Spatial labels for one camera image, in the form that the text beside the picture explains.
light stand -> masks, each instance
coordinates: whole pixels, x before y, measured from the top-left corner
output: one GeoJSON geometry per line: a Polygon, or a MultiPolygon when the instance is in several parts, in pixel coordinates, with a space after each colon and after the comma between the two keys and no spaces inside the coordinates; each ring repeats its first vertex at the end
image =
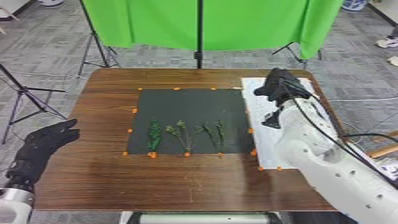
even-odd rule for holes
{"type": "Polygon", "coordinates": [[[12,112],[10,112],[10,116],[8,116],[8,123],[7,123],[7,127],[5,127],[5,132],[3,132],[3,139],[1,139],[1,144],[5,144],[7,141],[7,136],[8,136],[8,129],[10,126],[19,123],[23,120],[26,120],[33,115],[40,114],[40,113],[51,113],[53,115],[56,115],[63,120],[67,120],[67,118],[63,117],[63,115],[58,113],[58,111],[53,109],[53,107],[47,105],[47,101],[49,101],[49,97],[51,97],[51,93],[63,93],[63,90],[55,90],[55,89],[40,89],[40,88],[30,88],[26,86],[21,85],[21,83],[17,82],[12,74],[8,73],[3,65],[0,64],[0,70],[15,86],[15,88],[12,88],[15,90],[17,96],[15,96],[15,102],[14,102],[14,107],[12,107],[12,112]],[[47,96],[46,96],[46,100],[42,101],[39,99],[39,97],[31,94],[30,90],[33,91],[44,91],[47,92],[47,96]],[[21,101],[21,96],[26,96],[30,102],[33,103],[35,107],[37,107],[37,111],[24,115],[19,119],[15,119],[15,113],[17,113],[17,105],[19,105],[19,101],[21,101]]]}
{"type": "Polygon", "coordinates": [[[193,59],[197,60],[197,69],[202,69],[202,5],[204,1],[197,0],[197,51],[193,59]]]}
{"type": "MultiPolygon", "coordinates": [[[[293,57],[294,57],[296,62],[303,64],[303,70],[305,70],[305,69],[307,69],[307,60],[303,60],[303,59],[298,58],[298,56],[296,56],[296,54],[294,54],[294,52],[293,52],[293,50],[291,50],[291,48],[289,48],[289,45],[291,45],[293,43],[294,43],[294,42],[289,42],[289,43],[284,45],[284,47],[280,47],[280,48],[277,49],[277,51],[271,53],[271,55],[275,55],[284,49],[287,49],[287,51],[289,51],[289,53],[291,53],[291,55],[293,55],[293,57]]],[[[318,60],[321,60],[321,50],[318,50],[318,60]]]]}
{"type": "Polygon", "coordinates": [[[115,50],[110,47],[104,47],[104,49],[108,51],[108,56],[115,61],[113,65],[110,65],[110,63],[108,63],[110,60],[104,57],[103,45],[101,45],[101,42],[99,42],[97,33],[95,33],[95,29],[94,29],[92,22],[90,22],[90,17],[88,17],[85,5],[83,5],[83,0],[79,0],[79,5],[81,5],[81,9],[83,9],[83,15],[85,15],[88,27],[90,27],[90,37],[88,37],[88,41],[87,41],[87,46],[85,46],[85,51],[83,51],[83,59],[81,59],[81,64],[79,64],[79,68],[78,68],[78,78],[81,77],[81,72],[83,72],[83,66],[85,65],[94,65],[101,68],[111,68],[113,66],[120,67],[119,62],[117,62],[115,57],[113,57],[113,55],[117,55],[117,53],[115,53],[115,50]],[[94,64],[92,62],[87,61],[87,54],[88,54],[92,39],[94,39],[94,42],[95,42],[95,47],[97,47],[97,51],[99,51],[103,65],[94,64]]]}

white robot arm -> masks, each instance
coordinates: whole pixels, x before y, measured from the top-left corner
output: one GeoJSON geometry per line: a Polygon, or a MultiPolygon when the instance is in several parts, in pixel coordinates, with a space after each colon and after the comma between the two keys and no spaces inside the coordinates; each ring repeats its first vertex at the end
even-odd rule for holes
{"type": "Polygon", "coordinates": [[[332,124],[318,113],[309,95],[300,92],[298,80],[294,81],[287,71],[273,70],[266,82],[254,94],[266,95],[278,105],[277,119],[284,133],[275,146],[278,157],[298,168],[310,187],[358,224],[396,224],[398,190],[392,176],[376,168],[355,145],[346,146],[339,142],[346,152],[330,141],[328,138],[339,141],[332,124]]]}

tripod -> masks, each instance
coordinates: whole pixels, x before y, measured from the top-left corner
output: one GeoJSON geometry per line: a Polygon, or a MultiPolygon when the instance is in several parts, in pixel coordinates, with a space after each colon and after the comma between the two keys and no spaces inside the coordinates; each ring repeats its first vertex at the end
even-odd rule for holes
{"type": "MultiPolygon", "coordinates": [[[[280,48],[277,49],[277,51],[271,53],[271,55],[275,55],[284,49],[287,49],[287,50],[289,50],[289,53],[291,53],[291,55],[293,55],[293,57],[294,57],[296,62],[303,64],[303,70],[305,70],[305,69],[307,69],[307,60],[303,60],[303,59],[298,58],[298,56],[296,56],[296,54],[294,54],[294,52],[293,52],[293,50],[291,50],[291,48],[289,48],[289,45],[291,45],[293,43],[294,43],[294,42],[289,42],[289,43],[284,45],[284,47],[280,47],[280,48]]],[[[321,58],[323,58],[323,56],[321,56],[321,50],[318,50],[318,60],[321,60],[321,58]]]]}
{"type": "Polygon", "coordinates": [[[10,116],[8,116],[8,123],[7,123],[7,127],[5,127],[5,132],[3,132],[3,140],[1,140],[1,144],[5,144],[7,141],[7,136],[8,136],[8,129],[10,126],[19,123],[23,120],[26,120],[33,115],[40,114],[40,113],[49,113],[55,116],[58,116],[63,120],[67,120],[67,118],[63,117],[63,115],[58,113],[58,111],[53,109],[53,107],[47,105],[47,101],[49,101],[49,97],[51,97],[51,93],[63,93],[63,90],[55,90],[55,89],[40,89],[40,88],[30,88],[26,86],[21,85],[21,83],[17,82],[12,74],[8,73],[8,70],[5,69],[3,65],[0,64],[0,70],[15,86],[15,88],[12,88],[15,90],[17,96],[15,96],[15,102],[14,102],[14,107],[12,107],[12,112],[10,112],[10,116]],[[39,99],[39,97],[30,93],[30,90],[33,91],[44,91],[47,92],[47,96],[46,96],[46,100],[42,101],[39,99]],[[21,96],[26,96],[30,102],[33,103],[35,107],[37,107],[37,111],[33,113],[30,113],[28,115],[24,115],[19,119],[15,119],[15,113],[17,113],[17,105],[19,105],[19,101],[21,101],[21,96]]]}
{"type": "Polygon", "coordinates": [[[83,51],[83,59],[81,59],[81,64],[79,64],[79,68],[78,68],[78,78],[81,77],[81,72],[83,72],[83,66],[85,65],[94,65],[101,68],[111,68],[113,66],[120,67],[119,62],[117,62],[115,57],[113,57],[113,55],[117,55],[117,52],[111,49],[111,47],[104,47],[104,50],[108,51],[108,57],[115,61],[113,65],[110,65],[110,63],[108,63],[110,60],[104,57],[103,45],[101,45],[101,41],[99,41],[99,38],[97,38],[97,33],[95,33],[94,26],[92,26],[92,22],[90,22],[90,17],[88,17],[85,5],[83,5],[83,0],[79,0],[79,5],[81,5],[81,9],[83,9],[85,19],[87,19],[87,22],[88,22],[88,27],[90,27],[90,37],[88,37],[88,41],[87,41],[87,46],[85,46],[85,51],[83,51]],[[97,47],[97,51],[99,51],[103,65],[97,65],[95,63],[87,61],[87,54],[88,54],[92,40],[95,42],[95,47],[97,47]]]}

black cloth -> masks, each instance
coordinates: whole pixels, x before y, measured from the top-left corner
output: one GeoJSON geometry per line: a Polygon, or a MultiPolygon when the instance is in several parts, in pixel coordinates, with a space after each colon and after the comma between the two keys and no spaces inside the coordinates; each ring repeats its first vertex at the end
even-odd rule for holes
{"type": "Polygon", "coordinates": [[[175,122],[184,121],[190,137],[193,137],[195,126],[204,123],[220,142],[214,123],[223,124],[223,146],[213,147],[207,134],[197,136],[191,154],[248,153],[254,148],[252,136],[248,134],[248,122],[245,115],[245,102],[241,91],[232,89],[181,89],[143,90],[138,99],[138,113],[133,118],[133,133],[129,136],[129,154],[145,154],[147,130],[150,121],[156,120],[161,127],[161,142],[156,149],[158,154],[182,154],[184,148],[175,137],[165,132],[165,126],[175,127],[175,122]]]}
{"type": "Polygon", "coordinates": [[[255,96],[268,96],[268,101],[277,102],[277,107],[293,97],[309,98],[307,92],[300,80],[291,75],[286,69],[273,68],[264,79],[262,86],[254,90],[255,96]]]}

black mat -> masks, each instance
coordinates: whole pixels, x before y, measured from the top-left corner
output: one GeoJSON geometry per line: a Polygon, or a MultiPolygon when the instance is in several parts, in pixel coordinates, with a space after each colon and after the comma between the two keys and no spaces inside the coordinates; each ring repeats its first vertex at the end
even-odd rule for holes
{"type": "MultiPolygon", "coordinates": [[[[248,134],[245,102],[239,90],[142,90],[127,144],[129,154],[145,154],[149,152],[147,129],[152,120],[158,120],[161,126],[158,154],[182,154],[184,152],[175,137],[163,131],[166,125],[175,127],[179,120],[186,123],[190,135],[193,135],[193,127],[207,123],[216,139],[214,122],[220,120],[225,133],[223,153],[250,152],[254,141],[248,134]]],[[[213,147],[207,134],[202,132],[191,154],[214,154],[218,151],[220,148],[213,147]]]]}

